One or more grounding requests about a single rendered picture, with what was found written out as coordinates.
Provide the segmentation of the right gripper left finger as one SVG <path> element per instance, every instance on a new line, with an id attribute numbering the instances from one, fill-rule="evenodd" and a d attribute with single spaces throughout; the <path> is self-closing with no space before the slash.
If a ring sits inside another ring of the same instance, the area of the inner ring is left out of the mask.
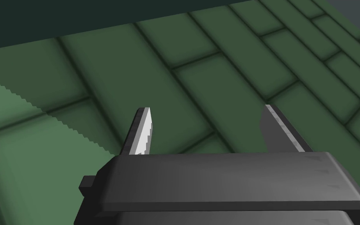
<path id="1" fill-rule="evenodd" d="M 121 155 L 148 155 L 150 153 L 153 124 L 149 107 L 137 109 L 121 148 Z"/>

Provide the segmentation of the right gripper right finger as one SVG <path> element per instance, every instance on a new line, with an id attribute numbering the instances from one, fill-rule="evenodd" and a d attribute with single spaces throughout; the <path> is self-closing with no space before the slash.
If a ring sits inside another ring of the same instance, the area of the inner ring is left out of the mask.
<path id="1" fill-rule="evenodd" d="M 311 147 L 275 105 L 265 105 L 260 130 L 268 152 L 313 152 Z"/>

